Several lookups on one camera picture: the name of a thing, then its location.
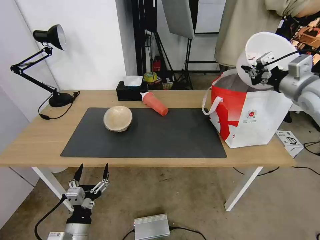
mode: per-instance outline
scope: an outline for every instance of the orange cup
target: orange cup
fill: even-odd
[[[142,102],[148,107],[151,107],[161,116],[164,116],[168,113],[168,108],[165,105],[163,105],[163,103],[160,102],[159,99],[157,99],[152,92],[141,93],[141,95]]]

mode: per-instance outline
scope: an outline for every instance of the black desk lamp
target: black desk lamp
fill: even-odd
[[[11,71],[20,75],[21,77],[24,77],[27,80],[33,82],[34,84],[38,85],[39,87],[42,87],[43,89],[49,91],[52,94],[52,97],[49,99],[50,106],[62,107],[62,106],[68,105],[69,103],[72,103],[78,94],[71,96],[68,93],[59,93],[57,91],[57,88],[54,88],[54,87],[49,86],[45,83],[39,82],[38,80],[36,80],[36,79],[34,79],[24,73],[24,70],[32,67],[33,65],[37,64],[38,62],[41,62],[42,60],[51,56],[53,48],[49,46],[49,43],[51,43],[56,48],[64,50],[64,48],[66,46],[66,40],[65,40],[64,32],[63,32],[61,25],[60,24],[54,25],[48,31],[35,30],[33,32],[33,37],[36,41],[42,43],[42,45],[45,47],[41,51],[28,57],[27,59],[23,60],[22,62],[19,62],[16,65],[12,65],[10,68]],[[34,61],[34,62],[27,62],[30,59],[34,58],[35,56],[42,54],[43,52],[45,52],[47,55]]]

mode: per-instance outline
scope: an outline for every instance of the bag handle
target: bag handle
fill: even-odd
[[[229,69],[227,71],[224,71],[223,73],[221,73],[215,80],[213,80],[212,82],[212,86],[214,86],[217,82],[219,82],[219,80],[221,78],[224,78],[226,76],[230,76],[230,75],[237,75],[238,72],[237,72],[237,69],[236,68],[232,68],[232,69]]]
[[[209,112],[206,112],[204,110],[204,105],[206,104],[209,90],[211,90],[211,87],[209,87],[207,89],[207,91],[206,91],[206,93],[205,93],[205,95],[203,96],[203,99],[202,99],[202,108],[201,109],[202,109],[202,112],[203,112],[204,115],[210,115],[211,113],[213,113],[217,109],[218,104],[220,102],[223,102],[223,99],[221,97],[216,97],[216,99],[213,101],[213,103],[211,105],[211,108],[210,108]]]

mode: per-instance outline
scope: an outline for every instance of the red and white bag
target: red and white bag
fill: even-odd
[[[223,72],[206,91],[202,111],[210,115],[210,121],[230,148],[268,144],[292,101],[273,90],[238,92],[216,87],[218,81],[236,75],[236,69]],[[204,105],[211,90],[211,108],[207,113]]]

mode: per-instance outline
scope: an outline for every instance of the black tissue box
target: black tissue box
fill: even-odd
[[[142,101],[140,93],[148,91],[148,84],[142,81],[140,86],[130,87],[125,86],[123,81],[120,81],[116,91],[119,101]]]

